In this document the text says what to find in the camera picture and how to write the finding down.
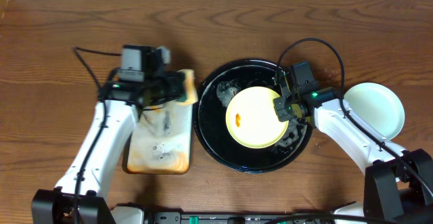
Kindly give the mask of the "green yellow sponge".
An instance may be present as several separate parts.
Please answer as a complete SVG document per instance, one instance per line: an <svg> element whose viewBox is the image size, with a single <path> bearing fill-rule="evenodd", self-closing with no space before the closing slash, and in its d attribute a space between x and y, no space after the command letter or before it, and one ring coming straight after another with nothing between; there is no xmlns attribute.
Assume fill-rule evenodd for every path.
<svg viewBox="0 0 433 224"><path fill-rule="evenodd" d="M182 96L176 100L176 103L180 106L189 106L198 101L198 94L195 86L195 73L191 69L179 70L185 78L183 81L183 88L185 92Z"/></svg>

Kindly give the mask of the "pale yellow plate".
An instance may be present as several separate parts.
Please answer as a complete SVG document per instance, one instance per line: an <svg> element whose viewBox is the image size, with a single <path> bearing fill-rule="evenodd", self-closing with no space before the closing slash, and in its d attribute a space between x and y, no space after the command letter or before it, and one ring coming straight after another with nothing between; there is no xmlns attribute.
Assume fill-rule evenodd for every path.
<svg viewBox="0 0 433 224"><path fill-rule="evenodd" d="M266 87L240 91L229 102L225 122L229 134L240 145L252 149L267 148L277 143L289 122L279 121L273 100L279 94Z"/></svg>

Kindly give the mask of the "light blue plate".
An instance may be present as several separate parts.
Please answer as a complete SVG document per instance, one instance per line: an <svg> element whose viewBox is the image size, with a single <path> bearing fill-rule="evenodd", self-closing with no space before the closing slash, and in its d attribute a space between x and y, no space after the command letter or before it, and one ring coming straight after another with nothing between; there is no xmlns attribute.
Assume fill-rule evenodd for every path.
<svg viewBox="0 0 433 224"><path fill-rule="evenodd" d="M395 138L405 123L405 110L398 96L377 83L360 83L344 99L351 108L386 139Z"/></svg>

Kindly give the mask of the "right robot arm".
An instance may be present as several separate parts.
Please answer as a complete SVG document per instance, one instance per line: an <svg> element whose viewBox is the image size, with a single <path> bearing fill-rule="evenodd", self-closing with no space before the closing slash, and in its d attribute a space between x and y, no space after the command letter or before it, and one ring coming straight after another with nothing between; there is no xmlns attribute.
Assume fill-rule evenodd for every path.
<svg viewBox="0 0 433 224"><path fill-rule="evenodd" d="M431 223L432 157L408 151L357 116L332 88L281 87L279 119L307 122L333 139L363 171L364 201L330 214L305 215L326 223Z"/></svg>

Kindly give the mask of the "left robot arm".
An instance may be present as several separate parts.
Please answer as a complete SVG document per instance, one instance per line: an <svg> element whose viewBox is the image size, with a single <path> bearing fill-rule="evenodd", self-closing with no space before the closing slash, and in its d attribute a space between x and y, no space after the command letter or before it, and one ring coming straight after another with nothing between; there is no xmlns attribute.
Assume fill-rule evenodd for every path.
<svg viewBox="0 0 433 224"><path fill-rule="evenodd" d="M193 70L146 76L113 69L98 91L93 122L65 175L32 199L34 223L144 223L135 206L107 205L114 171L183 174L190 166Z"/></svg>

